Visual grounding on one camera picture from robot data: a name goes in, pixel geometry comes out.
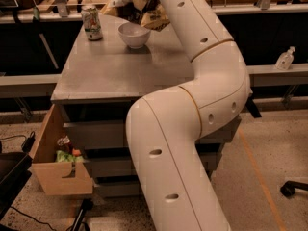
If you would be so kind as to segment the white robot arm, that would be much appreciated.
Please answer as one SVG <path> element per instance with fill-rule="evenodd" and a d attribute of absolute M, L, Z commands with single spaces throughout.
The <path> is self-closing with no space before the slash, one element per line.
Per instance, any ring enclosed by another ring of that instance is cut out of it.
<path fill-rule="evenodd" d="M 126 134 L 134 167 L 157 231 L 231 231 L 195 143 L 238 116 L 249 96 L 249 74 L 205 0 L 160 2 L 193 78 L 130 108 Z"/>

